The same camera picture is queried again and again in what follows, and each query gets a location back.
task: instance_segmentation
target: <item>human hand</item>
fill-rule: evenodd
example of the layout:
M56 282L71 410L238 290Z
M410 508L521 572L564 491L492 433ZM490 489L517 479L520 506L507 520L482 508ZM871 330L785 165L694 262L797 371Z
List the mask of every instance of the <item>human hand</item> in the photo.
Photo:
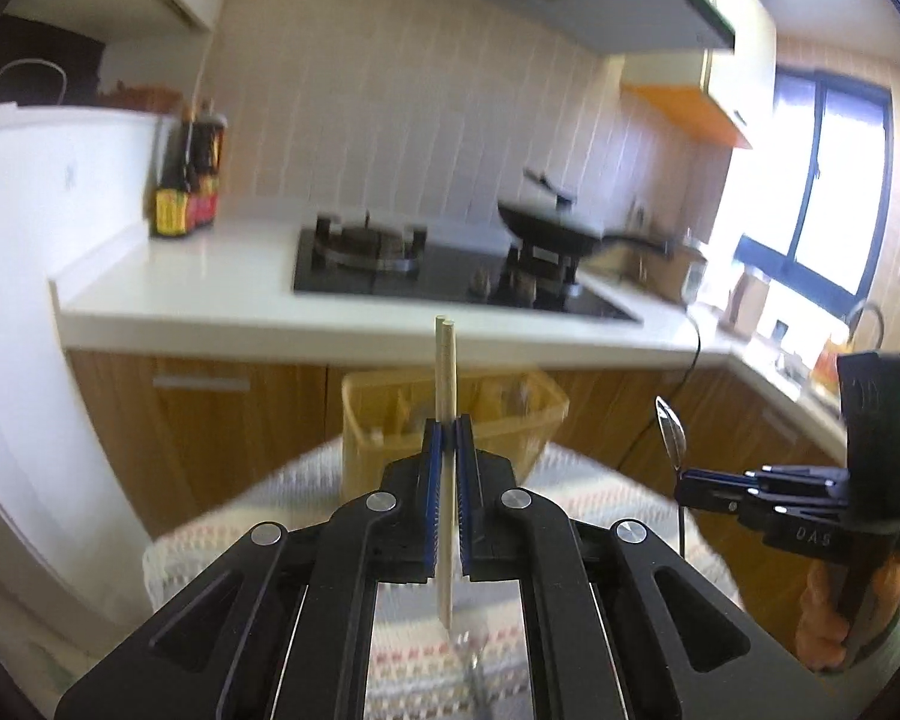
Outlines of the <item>human hand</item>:
M872 579L877 607L871 640L890 624L900 605L900 560L892 557ZM797 657L808 669L836 668L844 662L847 650L842 642L850 632L850 623L840 617L830 603L830 581L826 565L814 560L807 573L807 587L800 596L797 624Z

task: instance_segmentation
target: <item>yellow plastic bin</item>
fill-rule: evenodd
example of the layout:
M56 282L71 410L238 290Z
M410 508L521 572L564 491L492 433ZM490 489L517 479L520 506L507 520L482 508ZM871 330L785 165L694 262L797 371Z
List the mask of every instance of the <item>yellow plastic bin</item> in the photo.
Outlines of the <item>yellow plastic bin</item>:
M570 400L538 370L469 370L457 378L460 413L473 418L477 449L509 458L517 483L566 418ZM420 451L434 415L432 370L343 377L343 500L380 487L387 463Z

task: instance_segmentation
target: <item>gas stove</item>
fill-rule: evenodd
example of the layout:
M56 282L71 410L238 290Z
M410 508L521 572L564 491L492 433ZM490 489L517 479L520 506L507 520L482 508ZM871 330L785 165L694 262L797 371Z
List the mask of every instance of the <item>gas stove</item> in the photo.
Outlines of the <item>gas stove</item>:
M293 291L375 295L638 322L576 281L577 262L511 247L506 257L427 241L370 223L321 215L300 232Z

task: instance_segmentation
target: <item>cabinet handle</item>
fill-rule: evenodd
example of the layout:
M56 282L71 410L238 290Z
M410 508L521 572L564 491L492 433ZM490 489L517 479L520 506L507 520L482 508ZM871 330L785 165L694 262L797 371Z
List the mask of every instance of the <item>cabinet handle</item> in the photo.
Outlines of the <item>cabinet handle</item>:
M797 443L800 440L799 433L791 428L772 410L764 409L762 416L765 423L770 425L770 427L772 427L776 432L780 433L780 437L782 437L785 442L793 444Z
M190 389L200 392L250 392L250 379L226 376L154 376L154 389Z

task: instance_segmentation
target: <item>kitchen counter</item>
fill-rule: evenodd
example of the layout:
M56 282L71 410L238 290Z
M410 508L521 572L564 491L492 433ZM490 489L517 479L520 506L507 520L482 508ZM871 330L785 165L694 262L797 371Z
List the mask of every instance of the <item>kitchen counter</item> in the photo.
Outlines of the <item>kitchen counter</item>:
M641 322L386 298L295 295L298 227L219 224L183 241L142 228L55 280L65 348L331 365L429 365L434 317L453 319L461 365L626 368L690 365L698 337L680 309L591 274L581 282ZM700 367L729 367L836 461L845 431L773 369L760 341L701 328Z

